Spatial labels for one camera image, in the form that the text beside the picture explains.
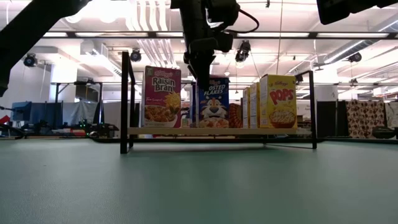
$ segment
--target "small cereal box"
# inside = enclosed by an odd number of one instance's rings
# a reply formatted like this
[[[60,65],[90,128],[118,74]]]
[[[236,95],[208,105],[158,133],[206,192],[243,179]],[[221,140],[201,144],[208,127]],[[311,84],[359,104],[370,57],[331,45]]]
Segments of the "small cereal box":
[[[143,127],[181,127],[181,70],[146,66],[143,79]]]
[[[250,128],[260,128],[260,83],[250,86]]]
[[[243,128],[250,128],[250,88],[243,90],[242,99],[243,111]]]
[[[262,128],[297,128],[295,77],[265,75],[260,79]]]
[[[229,79],[210,78],[209,90],[198,90],[199,128],[229,127]]]

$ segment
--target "wall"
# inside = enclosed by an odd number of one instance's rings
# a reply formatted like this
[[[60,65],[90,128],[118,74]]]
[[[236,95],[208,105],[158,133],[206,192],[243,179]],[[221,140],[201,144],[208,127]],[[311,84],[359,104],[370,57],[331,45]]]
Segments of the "wall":
[[[24,66],[23,61],[18,63],[11,69],[10,82],[8,90],[2,98],[0,105],[11,108],[14,102],[32,101],[34,103],[45,102],[49,100],[50,93],[50,65],[47,65],[43,90],[42,88],[44,70],[40,67],[28,68]],[[0,118],[11,115],[10,111],[0,110]]]

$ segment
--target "table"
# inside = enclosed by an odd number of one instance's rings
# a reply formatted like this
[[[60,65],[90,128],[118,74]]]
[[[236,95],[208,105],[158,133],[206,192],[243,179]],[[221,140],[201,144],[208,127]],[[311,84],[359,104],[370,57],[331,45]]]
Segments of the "table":
[[[134,147],[210,146],[1,141],[1,223],[398,223],[396,145]]]

